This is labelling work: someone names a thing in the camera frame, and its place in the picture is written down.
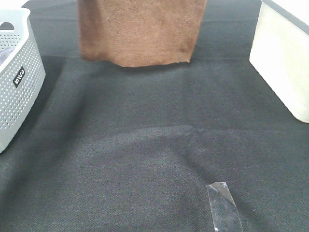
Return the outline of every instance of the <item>table surface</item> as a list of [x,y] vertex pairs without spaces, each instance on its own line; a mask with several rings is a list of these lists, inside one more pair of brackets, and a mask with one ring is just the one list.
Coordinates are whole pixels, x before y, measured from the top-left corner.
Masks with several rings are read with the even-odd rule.
[[309,231],[309,125],[249,63],[260,0],[209,0],[191,63],[80,59],[76,1],[26,4],[46,69],[0,155],[1,232],[213,231],[225,181],[244,231]]

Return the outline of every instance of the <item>gray plastic basket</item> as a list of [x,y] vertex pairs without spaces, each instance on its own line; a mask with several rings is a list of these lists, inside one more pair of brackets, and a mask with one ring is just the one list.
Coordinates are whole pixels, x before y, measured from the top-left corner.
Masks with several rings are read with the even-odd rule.
[[29,15],[26,8],[0,9],[0,25],[14,27],[0,30],[0,50],[14,48],[0,65],[0,152],[22,125],[45,78]]

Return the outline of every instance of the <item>white container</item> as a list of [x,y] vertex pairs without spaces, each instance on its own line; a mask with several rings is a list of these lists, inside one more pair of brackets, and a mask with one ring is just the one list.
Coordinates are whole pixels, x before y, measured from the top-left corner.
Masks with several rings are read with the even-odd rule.
[[291,113],[309,123],[309,3],[263,0],[250,62]]
[[22,125],[45,78],[29,15],[25,8],[0,9],[0,25],[14,27],[0,30],[0,49],[14,48],[0,65],[0,152]]

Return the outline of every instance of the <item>brown cloth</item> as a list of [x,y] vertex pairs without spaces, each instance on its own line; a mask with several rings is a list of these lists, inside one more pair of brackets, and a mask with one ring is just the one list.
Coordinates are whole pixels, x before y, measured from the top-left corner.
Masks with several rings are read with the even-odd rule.
[[81,53],[123,67],[190,62],[207,0],[78,0]]

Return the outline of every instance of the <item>black fabric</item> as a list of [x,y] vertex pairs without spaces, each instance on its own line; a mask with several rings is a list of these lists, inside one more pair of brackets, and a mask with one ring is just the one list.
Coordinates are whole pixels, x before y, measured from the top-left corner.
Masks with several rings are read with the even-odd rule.
[[212,232],[225,181],[244,231],[309,231],[309,125],[248,62],[259,0],[209,0],[190,64],[78,58],[74,1],[34,0],[46,80],[0,155],[1,232]]

